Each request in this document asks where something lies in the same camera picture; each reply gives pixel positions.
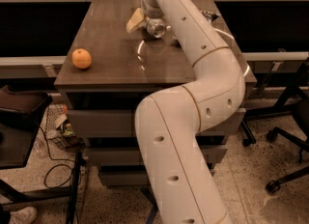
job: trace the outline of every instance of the person's foot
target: person's foot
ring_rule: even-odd
[[[31,224],[37,217],[38,211],[34,207],[26,207],[19,211],[11,212],[9,224]]]

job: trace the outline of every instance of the white robotic arm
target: white robotic arm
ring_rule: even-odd
[[[142,0],[150,18],[165,15],[196,80],[144,98],[135,128],[164,223],[231,223],[196,142],[198,132],[238,110],[244,79],[238,60],[190,0]]]

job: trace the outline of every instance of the concrete floor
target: concrete floor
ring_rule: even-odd
[[[270,105],[272,99],[248,101],[249,107]],[[214,179],[222,199],[237,224],[307,224],[309,223],[308,177],[282,185],[275,195],[268,195],[265,185],[286,173],[309,165],[309,154],[304,153],[303,163],[298,164],[298,148],[283,137],[269,143],[266,133],[273,126],[281,126],[295,135],[305,138],[291,117],[250,121],[250,127],[257,144],[243,147],[241,129],[227,142],[228,152],[215,167]],[[53,157],[74,158],[74,151],[59,150],[50,144]],[[31,153],[28,164],[22,169],[2,170],[0,178],[18,190],[44,188],[43,178],[56,164],[66,161],[52,161],[48,156],[41,158]],[[55,169],[47,182],[56,185],[63,182],[70,170],[67,167]],[[82,224],[139,224],[145,223],[152,205],[140,191],[139,186],[106,187],[98,179],[96,167],[87,164],[82,169],[77,199],[77,214]],[[35,206],[39,215],[35,224],[66,223],[68,198],[45,200],[35,203],[7,205],[7,210],[17,210],[27,205]],[[159,214],[154,223],[162,223]]]

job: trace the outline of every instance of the orange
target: orange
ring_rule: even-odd
[[[90,53],[82,48],[75,49],[71,54],[71,59],[76,67],[83,70],[87,69],[92,63]]]

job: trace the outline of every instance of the yellow object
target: yellow object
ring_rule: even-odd
[[[129,22],[126,24],[126,31],[128,33],[134,32],[136,29],[145,25],[145,20],[146,17],[144,16],[142,9],[137,8]]]
[[[87,69],[92,63],[92,57],[85,49],[75,49],[71,55],[73,64],[79,69]]]

